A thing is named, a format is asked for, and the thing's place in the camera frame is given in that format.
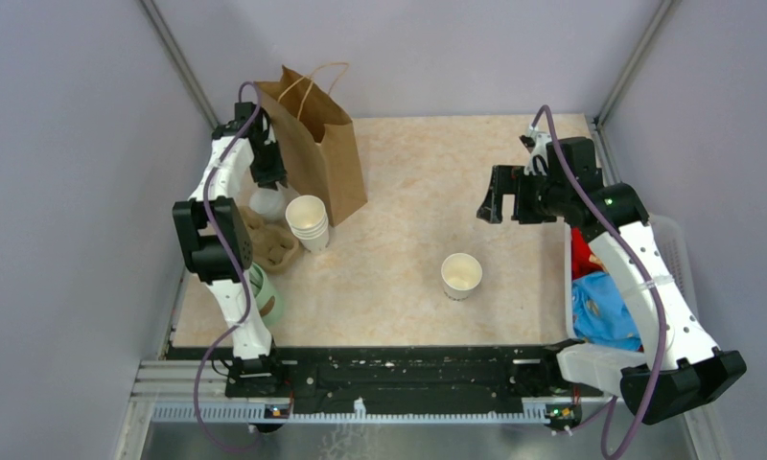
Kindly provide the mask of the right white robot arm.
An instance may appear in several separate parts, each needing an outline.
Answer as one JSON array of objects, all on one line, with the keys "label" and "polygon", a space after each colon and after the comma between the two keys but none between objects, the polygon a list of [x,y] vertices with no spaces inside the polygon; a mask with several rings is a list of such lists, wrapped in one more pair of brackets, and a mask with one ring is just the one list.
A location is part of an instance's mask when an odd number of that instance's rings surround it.
[{"label": "right white robot arm", "polygon": [[552,143],[546,168],[495,165],[478,219],[503,220],[505,197],[514,199],[511,219],[541,224],[563,219],[580,232],[603,263],[639,332],[642,350],[571,345],[539,369],[542,387],[566,394],[584,383],[621,397],[629,410],[654,425],[716,401],[747,371],[736,350],[723,350],[689,308],[664,262],[650,216],[635,189],[605,184],[594,143],[586,137]]}]

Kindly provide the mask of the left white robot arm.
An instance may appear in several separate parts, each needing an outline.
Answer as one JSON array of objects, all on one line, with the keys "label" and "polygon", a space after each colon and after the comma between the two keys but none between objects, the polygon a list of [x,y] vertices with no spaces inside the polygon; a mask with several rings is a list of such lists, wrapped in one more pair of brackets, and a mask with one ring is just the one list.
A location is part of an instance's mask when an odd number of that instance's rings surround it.
[{"label": "left white robot arm", "polygon": [[174,228],[186,269],[220,306],[234,358],[257,361],[248,371],[248,384],[272,396],[283,387],[285,372],[264,359],[273,339],[248,281],[253,245],[235,199],[245,176],[275,191],[286,184],[287,172],[271,120],[256,103],[237,102],[233,119],[214,129],[211,148],[199,184],[173,206]]}]

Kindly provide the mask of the white paper coffee cup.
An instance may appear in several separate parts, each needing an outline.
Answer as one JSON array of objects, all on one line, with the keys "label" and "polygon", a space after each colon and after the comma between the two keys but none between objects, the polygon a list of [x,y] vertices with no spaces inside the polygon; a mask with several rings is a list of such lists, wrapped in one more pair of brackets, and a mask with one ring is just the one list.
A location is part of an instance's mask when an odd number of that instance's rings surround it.
[{"label": "white paper coffee cup", "polygon": [[454,301],[462,301],[479,286],[483,270],[475,257],[466,253],[454,253],[444,260],[440,274],[444,293]]}]

